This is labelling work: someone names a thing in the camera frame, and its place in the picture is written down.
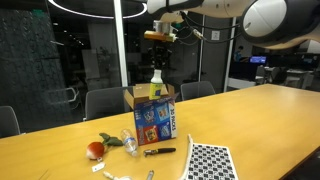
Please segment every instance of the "black chair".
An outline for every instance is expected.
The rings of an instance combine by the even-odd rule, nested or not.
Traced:
[[[216,94],[209,81],[185,83],[181,85],[182,100],[195,99]]]
[[[257,67],[257,73],[256,73],[256,83],[257,84],[264,84],[266,80],[266,70],[263,66]]]
[[[125,90],[132,93],[133,87],[115,87],[89,91],[86,95],[86,118],[84,120],[130,112],[130,106],[124,99]]]
[[[285,81],[287,79],[287,70],[288,68],[284,67],[275,67],[272,71],[272,82],[271,84],[277,84],[277,85],[285,85]]]
[[[12,107],[0,106],[0,138],[19,134],[19,123]]]

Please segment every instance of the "monitor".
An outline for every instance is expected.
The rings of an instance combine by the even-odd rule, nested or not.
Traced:
[[[256,63],[256,64],[265,64],[267,61],[266,56],[251,56],[250,63]]]
[[[317,54],[303,55],[300,61],[301,69],[313,70],[319,66],[319,56]]]
[[[230,64],[229,77],[247,81],[255,81],[259,64],[233,62]]]
[[[296,62],[296,57],[287,55],[270,55],[268,56],[269,67],[291,67]]]

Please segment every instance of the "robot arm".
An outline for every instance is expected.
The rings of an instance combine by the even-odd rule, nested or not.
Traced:
[[[320,42],[319,0],[148,0],[148,12],[164,22],[181,22],[176,11],[211,17],[241,17],[240,32],[256,46],[284,49],[305,40]]]

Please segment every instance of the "desk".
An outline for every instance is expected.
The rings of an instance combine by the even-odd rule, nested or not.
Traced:
[[[298,88],[301,88],[301,89],[305,89],[306,88],[306,85],[305,85],[305,80],[306,80],[306,77],[308,74],[310,74],[309,71],[303,71],[303,70],[295,70],[295,69],[289,69],[287,71],[288,73],[288,76],[290,77],[296,77],[296,78],[299,78],[298,80]]]
[[[240,180],[283,177],[320,145],[320,93],[261,85],[176,104],[178,137],[139,147],[130,157],[123,147],[105,154],[105,170],[118,177],[176,180],[187,156],[187,134],[194,142],[227,146]],[[119,136],[134,128],[133,114],[43,130],[0,140],[0,173],[4,179],[105,180],[97,164],[85,157],[86,146],[101,141],[100,132]],[[143,157],[145,149],[176,147],[168,154]]]
[[[228,78],[228,87],[236,88],[236,89],[244,89],[248,87],[255,86],[256,82],[253,81],[247,81],[242,79],[236,79],[236,78]]]

